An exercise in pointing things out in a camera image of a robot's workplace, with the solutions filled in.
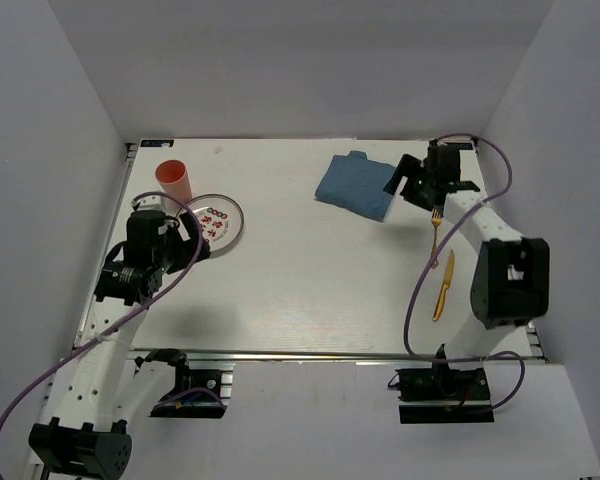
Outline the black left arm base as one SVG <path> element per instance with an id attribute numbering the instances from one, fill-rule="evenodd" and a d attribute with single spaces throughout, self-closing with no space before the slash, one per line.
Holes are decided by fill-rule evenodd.
<path id="1" fill-rule="evenodd" d="M 182 352 L 151 352 L 134 358 L 134 376 L 145 365 L 165 363 L 169 389 L 162 394 L 149 413 L 150 418 L 222 419 L 231 398 L 233 366 L 190 361 Z"/>

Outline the blue cloth napkin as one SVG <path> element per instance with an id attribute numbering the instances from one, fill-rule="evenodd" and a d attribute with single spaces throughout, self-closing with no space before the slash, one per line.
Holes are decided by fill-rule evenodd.
<path id="1" fill-rule="evenodd" d="M 393 197 L 384 191 L 396 167 L 362 151 L 334 155 L 315 190 L 317 201 L 383 222 Z"/>

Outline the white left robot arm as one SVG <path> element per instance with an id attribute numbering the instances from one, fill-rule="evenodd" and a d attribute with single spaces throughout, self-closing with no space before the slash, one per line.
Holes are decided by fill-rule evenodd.
<path id="1" fill-rule="evenodd" d="M 94 290 L 95 307 L 114 302 L 123 315 L 96 320 L 86 343 L 67 363 L 74 376 L 51 419 L 32 426 L 28 444 L 52 473 L 82 479 L 119 479 L 130 456 L 129 408 L 116 394 L 127 354 L 149 308 L 169 291 L 163 278 L 179 279 L 209 255 L 197 216 L 173 196 L 147 192 L 132 200 L 126 237 L 106 254 Z"/>

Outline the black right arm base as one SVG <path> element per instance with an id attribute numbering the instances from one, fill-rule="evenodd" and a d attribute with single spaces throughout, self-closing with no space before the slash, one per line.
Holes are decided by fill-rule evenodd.
<path id="1" fill-rule="evenodd" d="M 398 393 L 401 424 L 493 423 L 491 392 L 483 368 L 446 366 L 398 369 L 387 387 Z"/>

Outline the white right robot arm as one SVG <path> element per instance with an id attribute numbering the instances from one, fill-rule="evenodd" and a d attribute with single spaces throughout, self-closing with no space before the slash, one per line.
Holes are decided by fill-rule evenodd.
<path id="1" fill-rule="evenodd" d="M 424 159 L 403 155 L 384 190 L 450 224 L 438 250 L 460 234 L 477 254 L 470 313 L 458 332 L 434 354 L 408 352 L 414 360 L 445 364 L 433 371 L 431 384 L 439 396 L 452 399 L 468 385 L 463 365 L 501 357 L 496 348 L 508 335 L 546 314 L 550 247 L 542 238 L 524 236 L 493 210 L 501 192 L 486 196 L 475 182 L 462 179 L 461 150 L 443 137 L 429 142 Z"/>

